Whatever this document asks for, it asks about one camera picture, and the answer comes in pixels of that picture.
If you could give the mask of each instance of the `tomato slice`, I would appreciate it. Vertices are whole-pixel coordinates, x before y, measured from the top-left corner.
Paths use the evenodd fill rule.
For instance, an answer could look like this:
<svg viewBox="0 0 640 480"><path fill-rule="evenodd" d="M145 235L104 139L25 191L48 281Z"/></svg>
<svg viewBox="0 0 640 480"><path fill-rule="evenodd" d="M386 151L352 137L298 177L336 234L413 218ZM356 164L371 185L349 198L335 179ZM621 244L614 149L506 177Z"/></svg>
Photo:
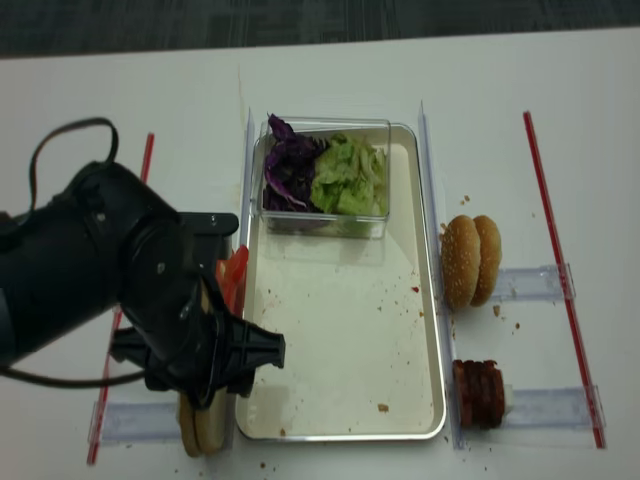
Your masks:
<svg viewBox="0 0 640 480"><path fill-rule="evenodd" d="M234 315L241 315L244 307L245 283L249 250L242 245L228 260L216 263L216 281L227 308Z"/></svg>

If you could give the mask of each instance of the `black cable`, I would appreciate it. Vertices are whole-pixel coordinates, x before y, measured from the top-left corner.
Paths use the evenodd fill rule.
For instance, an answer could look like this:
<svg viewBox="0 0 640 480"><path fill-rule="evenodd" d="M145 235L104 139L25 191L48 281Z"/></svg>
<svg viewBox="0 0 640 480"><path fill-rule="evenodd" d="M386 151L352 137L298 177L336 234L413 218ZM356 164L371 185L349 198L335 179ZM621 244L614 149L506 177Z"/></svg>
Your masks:
<svg viewBox="0 0 640 480"><path fill-rule="evenodd" d="M109 129L111 130L111 148L109 149L109 155L103 162L105 165L109 165L115 161L116 154L118 153L118 146L120 144L120 139L118 137L118 131L116 130L116 127L114 127L113 123L111 123L111 121L109 121L106 118L94 117L94 118L86 118L84 120L78 120L77 122L71 122L56 128L51 133L49 133L49 135L44 137L44 139L42 139L42 141L36 147L36 150L33 152L33 155L31 156L31 161L29 162L29 192L31 194L31 204L29 205L29 210L24 216L22 216L22 218L20 218L20 220L17 223L17 227L13 231L10 231L5 235L15 234L20 228L25 226L29 221L29 219L31 218L31 215L36 209L36 201L38 198L38 178L37 178L36 169L38 166L38 157L40 155L40 152L44 148L44 146L47 143L49 143L51 139L63 133L82 130L84 128L101 127L101 126L109 127Z"/></svg>
<svg viewBox="0 0 640 480"><path fill-rule="evenodd" d="M18 380L20 382L31 383L32 385L51 388L79 390L85 388L115 387L117 385L125 385L127 383L137 382L138 380L142 380L145 375L160 373L166 370L169 365L176 361L176 359L184 351L188 343L189 335L185 337L185 340L178 351L167 360L159 363L153 368L140 370L139 372L129 373L127 375L120 375L118 377L72 380L65 378L46 377L44 375L35 375L33 373L25 372L23 370L15 370L9 367L0 367L0 376L7 377L12 380Z"/></svg>

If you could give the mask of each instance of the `gray carpet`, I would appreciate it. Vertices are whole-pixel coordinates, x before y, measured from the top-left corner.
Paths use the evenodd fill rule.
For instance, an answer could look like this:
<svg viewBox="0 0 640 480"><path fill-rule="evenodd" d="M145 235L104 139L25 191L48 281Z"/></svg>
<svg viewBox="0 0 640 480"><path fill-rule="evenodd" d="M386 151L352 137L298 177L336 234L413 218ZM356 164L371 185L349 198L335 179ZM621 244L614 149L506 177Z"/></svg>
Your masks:
<svg viewBox="0 0 640 480"><path fill-rule="evenodd" d="M634 0L0 0L0 56L640 25Z"/></svg>

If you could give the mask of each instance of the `silver baking tray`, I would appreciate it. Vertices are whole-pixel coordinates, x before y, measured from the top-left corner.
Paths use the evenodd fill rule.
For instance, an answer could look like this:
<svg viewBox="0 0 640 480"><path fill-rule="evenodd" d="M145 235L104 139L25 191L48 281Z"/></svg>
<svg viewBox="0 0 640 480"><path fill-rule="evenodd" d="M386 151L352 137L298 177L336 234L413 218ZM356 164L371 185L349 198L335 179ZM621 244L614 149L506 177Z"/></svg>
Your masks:
<svg viewBox="0 0 640 480"><path fill-rule="evenodd" d="M264 145L259 138L245 165L253 185ZM389 158L390 216L378 240L274 233L256 208L259 193L249 190L244 318L283 333L287 351L285 367L258 369L252 395L236 402L236 422L248 438L425 440L442 428L428 192L410 128L391 125Z"/></svg>

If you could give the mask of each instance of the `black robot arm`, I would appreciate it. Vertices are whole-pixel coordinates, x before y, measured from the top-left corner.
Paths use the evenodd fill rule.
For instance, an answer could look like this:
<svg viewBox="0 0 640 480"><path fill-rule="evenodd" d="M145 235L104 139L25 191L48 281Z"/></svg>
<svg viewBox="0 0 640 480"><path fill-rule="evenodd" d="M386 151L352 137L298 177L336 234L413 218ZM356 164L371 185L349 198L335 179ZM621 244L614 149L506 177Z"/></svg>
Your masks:
<svg viewBox="0 0 640 480"><path fill-rule="evenodd" d="M0 374L120 304L133 327L110 353L142 367L149 389L180 391L199 409L225 386L249 395L257 367L283 367L285 343L224 305L213 272L237 218L178 213L114 158L112 147L47 206L0 218Z"/></svg>

